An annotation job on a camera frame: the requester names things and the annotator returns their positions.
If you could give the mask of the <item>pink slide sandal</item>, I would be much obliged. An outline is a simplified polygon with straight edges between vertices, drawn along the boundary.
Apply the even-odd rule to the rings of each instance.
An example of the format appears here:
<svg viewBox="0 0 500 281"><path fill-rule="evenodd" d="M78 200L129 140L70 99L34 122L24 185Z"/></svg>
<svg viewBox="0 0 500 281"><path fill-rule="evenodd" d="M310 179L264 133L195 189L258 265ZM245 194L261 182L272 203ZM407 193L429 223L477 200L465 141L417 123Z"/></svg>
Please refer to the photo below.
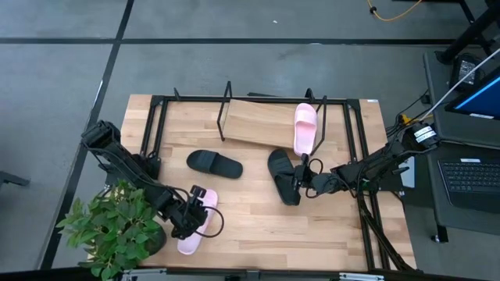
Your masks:
<svg viewBox="0 0 500 281"><path fill-rule="evenodd" d="M301 103L295 110L294 153L311 155L316 138L317 113L309 104Z"/></svg>
<svg viewBox="0 0 500 281"><path fill-rule="evenodd" d="M202 242L202 234L205 233L213 218L215 212L214 208L218 204L218 194L214 190L208 189L205 193L205 196L203 198L200 198L200 200L202 201L202 206L207 211L207 218L204 224L197 228L196 233L193 233L184 240L178 240L177 250L181 254L191 255L194 254L198 249L200 243Z"/></svg>

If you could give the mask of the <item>black slide sandal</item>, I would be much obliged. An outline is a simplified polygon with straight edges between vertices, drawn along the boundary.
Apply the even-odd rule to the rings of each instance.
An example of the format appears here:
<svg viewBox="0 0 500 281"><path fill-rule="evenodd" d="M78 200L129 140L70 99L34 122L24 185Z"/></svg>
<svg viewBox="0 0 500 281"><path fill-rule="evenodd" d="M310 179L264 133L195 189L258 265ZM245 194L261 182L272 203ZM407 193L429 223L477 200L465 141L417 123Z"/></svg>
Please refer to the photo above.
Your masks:
<svg viewBox="0 0 500 281"><path fill-rule="evenodd" d="M243 165L215 151L197 150L187 157L187 166L201 173L238 179L243 173Z"/></svg>
<svg viewBox="0 0 500 281"><path fill-rule="evenodd" d="M267 161L268 170L285 205L299 205L301 195L294 186L295 170L283 149L271 152Z"/></svg>

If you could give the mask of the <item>green potted plant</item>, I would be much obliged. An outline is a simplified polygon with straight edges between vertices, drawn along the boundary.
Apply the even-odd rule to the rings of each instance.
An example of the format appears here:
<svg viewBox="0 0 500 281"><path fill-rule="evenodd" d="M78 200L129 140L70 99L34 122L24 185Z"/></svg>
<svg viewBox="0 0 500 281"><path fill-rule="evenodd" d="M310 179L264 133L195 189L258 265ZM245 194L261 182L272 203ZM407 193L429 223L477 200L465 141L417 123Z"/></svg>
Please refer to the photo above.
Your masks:
<svg viewBox="0 0 500 281"><path fill-rule="evenodd" d="M166 233L155 221L144 191L124 180L87 205L76 199L56 226L68 237L68 246L87 252L79 266L102 281L134 269L166 244Z"/></svg>

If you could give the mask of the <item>white sheet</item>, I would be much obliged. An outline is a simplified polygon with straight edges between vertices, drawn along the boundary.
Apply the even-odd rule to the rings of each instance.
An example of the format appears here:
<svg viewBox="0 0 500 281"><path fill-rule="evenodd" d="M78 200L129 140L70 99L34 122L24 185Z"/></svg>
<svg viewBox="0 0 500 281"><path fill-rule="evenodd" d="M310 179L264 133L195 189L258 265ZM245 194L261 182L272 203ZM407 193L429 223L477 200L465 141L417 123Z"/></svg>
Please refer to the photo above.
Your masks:
<svg viewBox="0 0 500 281"><path fill-rule="evenodd" d="M415 187L415 158L407 158L403 163L399 164L398 167L403 169L400 174L402 179L402 185L407 188Z"/></svg>

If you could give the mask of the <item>laptop computer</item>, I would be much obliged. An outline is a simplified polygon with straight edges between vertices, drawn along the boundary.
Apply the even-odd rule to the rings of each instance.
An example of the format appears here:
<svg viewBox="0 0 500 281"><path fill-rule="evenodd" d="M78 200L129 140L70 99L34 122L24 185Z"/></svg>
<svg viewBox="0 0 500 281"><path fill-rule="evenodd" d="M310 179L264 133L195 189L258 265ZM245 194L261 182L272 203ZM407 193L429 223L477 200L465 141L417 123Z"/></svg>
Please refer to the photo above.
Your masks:
<svg viewBox="0 0 500 281"><path fill-rule="evenodd" d="M444 240L448 227L500 236L500 196L482 194L467 198L475 207L492 203L498 209L497 213L453 205L438 167L438 162L442 159L500 158L500 120L448 112L443 103L433 110L433 117L434 128L442 139L441 146L417 163L428 166L439 240Z"/></svg>

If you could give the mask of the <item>black laptop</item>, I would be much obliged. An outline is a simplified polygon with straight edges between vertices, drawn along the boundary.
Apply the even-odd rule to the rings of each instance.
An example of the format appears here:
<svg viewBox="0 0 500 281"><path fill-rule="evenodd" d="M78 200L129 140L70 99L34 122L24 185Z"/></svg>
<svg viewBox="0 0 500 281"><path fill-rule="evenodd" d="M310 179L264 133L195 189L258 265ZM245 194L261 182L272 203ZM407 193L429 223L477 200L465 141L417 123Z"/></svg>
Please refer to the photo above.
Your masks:
<svg viewBox="0 0 500 281"><path fill-rule="evenodd" d="M500 214L500 158L446 158L437 163L451 205Z"/></svg>

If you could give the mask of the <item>black furniture foot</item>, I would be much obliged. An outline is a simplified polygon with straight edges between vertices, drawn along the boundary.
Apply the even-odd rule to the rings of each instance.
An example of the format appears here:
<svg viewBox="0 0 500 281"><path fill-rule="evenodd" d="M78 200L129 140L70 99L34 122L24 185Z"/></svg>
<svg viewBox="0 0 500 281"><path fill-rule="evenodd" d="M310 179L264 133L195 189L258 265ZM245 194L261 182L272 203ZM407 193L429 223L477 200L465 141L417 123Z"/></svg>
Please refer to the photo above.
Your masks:
<svg viewBox="0 0 500 281"><path fill-rule="evenodd" d="M15 176L15 175L10 174L10 173L0 171L0 187L4 183L12 183L12 184L15 184L18 186L25 187L30 183L30 181L27 179L24 179L22 177Z"/></svg>

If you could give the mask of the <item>black power adapter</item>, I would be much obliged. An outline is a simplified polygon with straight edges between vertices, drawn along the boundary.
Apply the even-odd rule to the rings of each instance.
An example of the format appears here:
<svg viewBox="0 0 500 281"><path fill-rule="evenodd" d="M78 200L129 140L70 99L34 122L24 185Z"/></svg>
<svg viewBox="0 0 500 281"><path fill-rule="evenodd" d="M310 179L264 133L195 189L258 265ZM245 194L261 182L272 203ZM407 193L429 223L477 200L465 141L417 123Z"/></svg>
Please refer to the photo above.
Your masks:
<svg viewBox="0 0 500 281"><path fill-rule="evenodd" d="M464 53L458 55L453 61L452 75L450 79L450 87L457 84L467 73L471 72L479 63L480 58L471 54ZM471 73L462 83L455 88L457 92L465 92L471 90L484 77L484 71L479 68Z"/></svg>

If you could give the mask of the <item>computer monitor with blue screen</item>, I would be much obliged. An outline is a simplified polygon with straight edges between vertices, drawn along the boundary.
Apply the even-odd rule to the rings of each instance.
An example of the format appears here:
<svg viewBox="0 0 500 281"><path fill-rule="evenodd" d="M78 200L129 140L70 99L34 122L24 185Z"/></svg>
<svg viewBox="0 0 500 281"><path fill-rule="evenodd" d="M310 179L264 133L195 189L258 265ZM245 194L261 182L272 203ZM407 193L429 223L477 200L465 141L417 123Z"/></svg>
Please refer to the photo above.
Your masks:
<svg viewBox="0 0 500 281"><path fill-rule="evenodd" d="M468 116L500 120L500 66L479 84L450 102L445 110Z"/></svg>

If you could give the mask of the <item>black stand leg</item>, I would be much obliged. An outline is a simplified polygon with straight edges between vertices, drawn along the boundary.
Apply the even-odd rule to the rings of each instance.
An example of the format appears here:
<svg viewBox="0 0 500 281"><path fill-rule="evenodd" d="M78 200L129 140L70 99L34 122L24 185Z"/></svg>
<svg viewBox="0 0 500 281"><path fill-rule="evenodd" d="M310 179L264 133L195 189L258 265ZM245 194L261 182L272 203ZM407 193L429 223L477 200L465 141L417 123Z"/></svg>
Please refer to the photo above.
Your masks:
<svg viewBox="0 0 500 281"><path fill-rule="evenodd" d="M444 52L437 52L436 58L444 64L451 63L455 57L468 45L477 43L487 55L491 55L491 43L485 39L483 32L493 24L500 21L500 0L487 0L486 10L475 19L465 0L450 0L460 4L470 26L456 39Z"/></svg>

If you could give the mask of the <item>wooden shelf with black frame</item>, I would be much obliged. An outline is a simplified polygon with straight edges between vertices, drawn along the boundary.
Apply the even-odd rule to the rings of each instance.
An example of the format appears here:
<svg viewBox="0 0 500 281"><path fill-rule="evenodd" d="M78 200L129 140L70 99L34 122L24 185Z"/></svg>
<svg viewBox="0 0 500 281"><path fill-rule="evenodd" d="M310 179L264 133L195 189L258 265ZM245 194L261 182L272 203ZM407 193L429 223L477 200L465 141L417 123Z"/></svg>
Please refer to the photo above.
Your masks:
<svg viewBox="0 0 500 281"><path fill-rule="evenodd" d="M294 150L295 110L301 103L309 104L316 110L317 134L319 124L325 123L327 98L315 99L310 88L306 90L303 101L258 95L238 99L233 96L231 82L227 82L216 119L220 139ZM321 130L321 138L315 138L311 155L324 139L325 130Z"/></svg>

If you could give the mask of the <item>black aluminium rail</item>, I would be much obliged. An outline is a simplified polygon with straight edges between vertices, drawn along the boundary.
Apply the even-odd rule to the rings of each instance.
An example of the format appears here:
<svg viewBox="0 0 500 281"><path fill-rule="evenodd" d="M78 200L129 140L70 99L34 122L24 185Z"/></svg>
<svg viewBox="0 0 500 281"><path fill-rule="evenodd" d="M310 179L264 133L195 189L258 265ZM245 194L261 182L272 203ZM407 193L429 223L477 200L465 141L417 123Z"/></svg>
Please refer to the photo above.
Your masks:
<svg viewBox="0 0 500 281"><path fill-rule="evenodd" d="M330 279L332 281L486 281L455 276L426 274L419 271L395 271L372 269L365 272L336 271L295 271L295 270L258 270L258 269L182 269L182 268L139 268L127 270L114 279L142 276L222 276L226 279L246 279L259 281L266 277L291 277ZM100 281L91 271L81 267L43 269L24 272L0 273L0 281Z"/></svg>

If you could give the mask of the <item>black metal table frame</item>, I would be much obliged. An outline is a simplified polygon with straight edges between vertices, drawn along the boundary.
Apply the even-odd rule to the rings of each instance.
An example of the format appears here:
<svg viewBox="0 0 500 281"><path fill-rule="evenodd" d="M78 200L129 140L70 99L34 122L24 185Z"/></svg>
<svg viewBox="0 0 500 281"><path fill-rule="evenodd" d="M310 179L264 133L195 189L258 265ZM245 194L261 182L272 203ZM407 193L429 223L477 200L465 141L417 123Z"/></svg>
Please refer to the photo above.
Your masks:
<svg viewBox="0 0 500 281"><path fill-rule="evenodd" d="M258 269L365 272L413 271L415 258L402 203L375 183L358 191L314 196L300 190L285 205L268 170L277 147L220 139L222 96L130 96L121 126L123 145L148 148L160 160L159 182L184 192L193 185L218 194L216 213L194 254L177 240L147 258L147 266L182 269ZM188 167L190 153L215 151L243 165L238 179Z"/></svg>

